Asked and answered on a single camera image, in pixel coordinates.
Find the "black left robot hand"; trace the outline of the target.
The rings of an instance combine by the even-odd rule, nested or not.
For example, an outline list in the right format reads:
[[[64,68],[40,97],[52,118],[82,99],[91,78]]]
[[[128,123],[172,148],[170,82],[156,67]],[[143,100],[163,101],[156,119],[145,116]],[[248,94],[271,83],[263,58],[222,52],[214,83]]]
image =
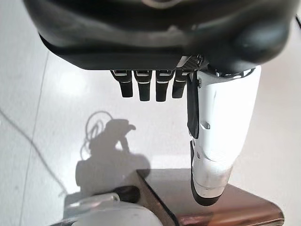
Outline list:
[[[85,70],[109,70],[123,97],[187,94],[191,190],[215,204],[249,129],[261,65],[284,49],[298,0],[26,0],[44,45]]]

